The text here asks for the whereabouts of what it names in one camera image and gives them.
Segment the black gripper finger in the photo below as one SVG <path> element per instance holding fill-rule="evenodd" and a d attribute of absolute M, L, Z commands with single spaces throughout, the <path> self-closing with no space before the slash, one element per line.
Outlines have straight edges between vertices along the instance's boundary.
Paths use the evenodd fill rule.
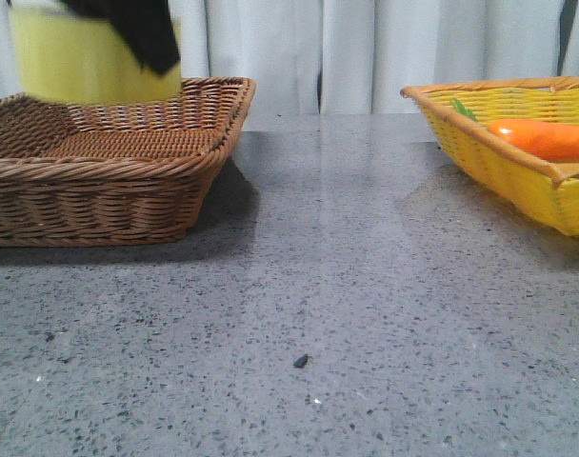
<path fill-rule="evenodd" d="M 180 62 L 180 51 L 166 0 L 62 1 L 82 17 L 107 20 L 137 62 L 166 75 Z"/>

